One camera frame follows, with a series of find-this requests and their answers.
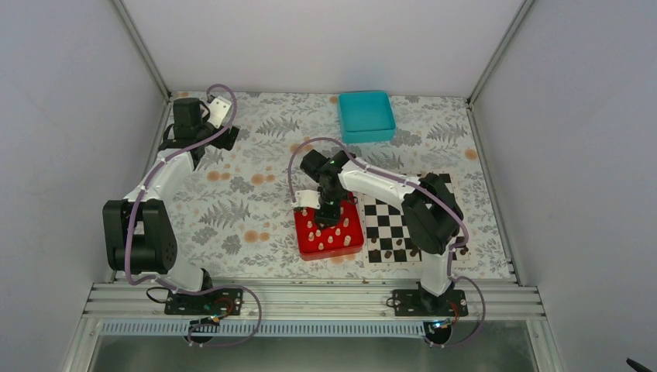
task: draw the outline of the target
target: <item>chessboard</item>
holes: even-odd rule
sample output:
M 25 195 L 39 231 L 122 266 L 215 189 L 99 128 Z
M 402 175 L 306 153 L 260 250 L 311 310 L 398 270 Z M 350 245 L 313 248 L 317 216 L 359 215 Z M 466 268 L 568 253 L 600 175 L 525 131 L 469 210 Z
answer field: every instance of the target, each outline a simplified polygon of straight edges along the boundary
M 448 190 L 454 193 L 456 202 L 463 205 L 461 192 L 456 187 L 453 176 L 446 172 L 437 174 L 445 182 Z M 420 266 L 422 251 L 411 241 L 402 211 L 369 195 L 360 195 L 359 209 L 365 226 L 366 242 L 363 247 L 365 268 L 393 270 Z M 456 241 L 463 239 L 463 232 L 459 232 Z M 452 259 L 454 268 L 475 267 L 477 263 L 468 246 L 452 253 Z

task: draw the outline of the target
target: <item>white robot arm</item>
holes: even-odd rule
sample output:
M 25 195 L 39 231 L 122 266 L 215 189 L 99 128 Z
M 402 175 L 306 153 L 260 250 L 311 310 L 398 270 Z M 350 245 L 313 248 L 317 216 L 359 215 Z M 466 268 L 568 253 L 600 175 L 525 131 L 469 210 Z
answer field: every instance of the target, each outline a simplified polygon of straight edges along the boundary
M 221 98 L 214 98 L 207 104 L 196 98 L 174 101 L 174 124 L 165 130 L 155 164 L 179 149 L 214 136 L 222 128 L 221 122 L 229 107 L 230 102 Z M 171 129 L 174 131 L 173 139 L 168 136 Z M 239 129 L 233 126 L 209 144 L 231 150 L 238 133 Z M 169 159 L 155 174 L 147 176 L 151 177 L 150 185 L 139 203 L 136 219 L 137 225 L 143 228 L 132 238 L 130 269 L 133 274 L 156 274 L 177 288 L 188 291 L 200 291 L 212 285 L 206 271 L 186 260 L 176 260 L 177 241 L 167 214 L 167 208 L 171 207 L 184 179 L 194 171 L 204 155 L 205 146 L 180 153 Z M 145 179 L 139 183 L 142 184 L 145 184 Z M 142 186 L 137 186 L 123 199 L 107 201 L 103 207 L 107 258 L 114 270 L 124 270 L 129 214 L 140 191 Z
M 315 222 L 318 226 L 329 227 L 339 222 L 339 202 L 346 198 L 349 191 L 370 195 L 392 205 L 404 212 L 411 240 L 423 250 L 421 290 L 428 292 L 429 297 L 439 297 L 451 290 L 453 285 L 447 267 L 450 254 L 447 245 L 459 232 L 458 223 L 442 207 L 432 203 L 415 188 L 391 178 L 420 184 L 463 219 L 454 195 L 435 174 L 427 174 L 423 178 L 407 177 L 371 166 L 361 159 L 355 160 L 360 165 L 350 160 L 344 151 L 331 159 L 314 150 L 306 154 L 301 169 L 318 182 L 319 187 L 314 194 L 305 192 L 306 195 L 314 195 L 314 198 L 306 197 L 301 201 L 303 205 L 295 207 L 319 206 Z

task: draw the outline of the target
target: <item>gray wall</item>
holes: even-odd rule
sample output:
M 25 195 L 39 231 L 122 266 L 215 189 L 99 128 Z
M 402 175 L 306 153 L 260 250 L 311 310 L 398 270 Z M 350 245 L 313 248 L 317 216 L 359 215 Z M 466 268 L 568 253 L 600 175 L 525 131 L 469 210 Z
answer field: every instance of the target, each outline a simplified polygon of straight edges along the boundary
M 538 1 L 475 115 L 567 370 L 657 370 L 657 2 Z
M 0 5 L 0 360 L 60 369 L 163 108 L 110 1 Z
M 466 97 L 522 0 L 125 3 L 172 89 Z

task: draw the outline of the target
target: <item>teal bin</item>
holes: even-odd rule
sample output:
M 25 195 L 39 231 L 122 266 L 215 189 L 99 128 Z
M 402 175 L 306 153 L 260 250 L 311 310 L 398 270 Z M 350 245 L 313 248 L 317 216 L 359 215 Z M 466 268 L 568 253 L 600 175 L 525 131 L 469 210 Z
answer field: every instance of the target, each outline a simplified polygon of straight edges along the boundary
M 338 97 L 338 115 L 345 143 L 390 141 L 397 128 L 385 91 L 342 93 Z

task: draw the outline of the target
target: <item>red pegboard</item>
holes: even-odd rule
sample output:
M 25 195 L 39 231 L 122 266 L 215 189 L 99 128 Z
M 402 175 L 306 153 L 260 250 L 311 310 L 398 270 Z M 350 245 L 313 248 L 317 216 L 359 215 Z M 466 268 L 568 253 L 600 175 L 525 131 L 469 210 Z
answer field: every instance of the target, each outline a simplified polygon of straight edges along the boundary
M 349 194 L 350 200 L 356 200 Z M 337 226 L 321 230 L 320 236 L 315 236 L 313 241 L 308 240 L 310 233 L 316 233 L 318 230 L 315 225 L 315 210 L 306 208 L 307 215 L 302 211 L 294 213 L 294 224 L 297 229 L 297 241 L 299 242 L 299 253 L 301 259 L 305 261 L 320 260 L 322 258 L 343 256 L 346 254 L 358 253 L 363 248 L 365 238 L 363 236 L 363 227 L 360 225 L 360 217 L 355 204 L 346 200 L 342 201 L 342 215 L 340 223 Z M 345 227 L 345 219 L 349 219 L 349 226 Z M 337 236 L 335 231 L 340 229 L 340 235 Z M 333 243 L 329 243 L 329 236 L 333 237 Z M 345 237 L 350 236 L 351 241 L 345 246 Z M 319 249 L 319 243 L 324 244 L 324 249 Z

